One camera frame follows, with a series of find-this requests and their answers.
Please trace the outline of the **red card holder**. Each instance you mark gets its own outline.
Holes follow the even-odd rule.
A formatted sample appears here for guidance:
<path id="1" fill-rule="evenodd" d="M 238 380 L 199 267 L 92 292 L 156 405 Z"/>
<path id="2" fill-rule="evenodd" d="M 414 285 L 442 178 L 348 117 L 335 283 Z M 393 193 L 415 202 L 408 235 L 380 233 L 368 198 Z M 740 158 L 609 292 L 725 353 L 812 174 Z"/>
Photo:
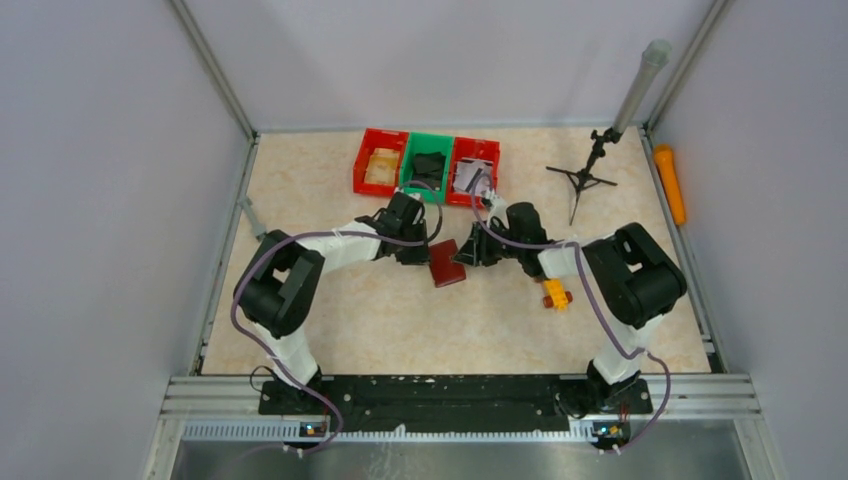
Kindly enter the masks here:
<path id="1" fill-rule="evenodd" d="M 453 261 L 453 257 L 458 251 L 454 239 L 429 246 L 429 269 L 436 288 L 443 288 L 466 280 L 465 266 Z"/>

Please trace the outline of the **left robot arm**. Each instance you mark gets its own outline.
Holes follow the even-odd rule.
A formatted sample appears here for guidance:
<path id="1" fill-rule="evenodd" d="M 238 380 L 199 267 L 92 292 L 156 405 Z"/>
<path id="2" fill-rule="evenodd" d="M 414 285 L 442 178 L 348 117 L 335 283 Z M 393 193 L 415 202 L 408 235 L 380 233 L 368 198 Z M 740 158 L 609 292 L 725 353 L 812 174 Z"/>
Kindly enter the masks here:
<path id="1" fill-rule="evenodd" d="M 401 191 L 376 213 L 338 228 L 265 234 L 234 288 L 230 320 L 268 355 L 292 410 L 308 413 L 321 397 L 320 367 L 305 334 L 321 279 L 389 257 L 402 265 L 426 265 L 430 241 L 424 203 Z"/>

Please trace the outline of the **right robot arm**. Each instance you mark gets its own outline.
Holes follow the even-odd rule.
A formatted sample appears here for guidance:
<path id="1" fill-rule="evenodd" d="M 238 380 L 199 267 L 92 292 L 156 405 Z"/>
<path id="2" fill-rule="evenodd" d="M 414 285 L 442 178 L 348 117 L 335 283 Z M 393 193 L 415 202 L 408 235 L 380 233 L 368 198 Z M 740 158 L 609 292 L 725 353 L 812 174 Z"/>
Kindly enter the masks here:
<path id="1" fill-rule="evenodd" d="M 535 206 L 487 204 L 453 260 L 492 266 L 516 260 L 539 282 L 576 276 L 607 342 L 589 361 L 586 378 L 560 400 L 567 415 L 612 412 L 636 386 L 644 359 L 667 364 L 649 345 L 663 319 L 687 292 L 682 271 L 639 223 L 629 223 L 588 244 L 549 238 Z"/>

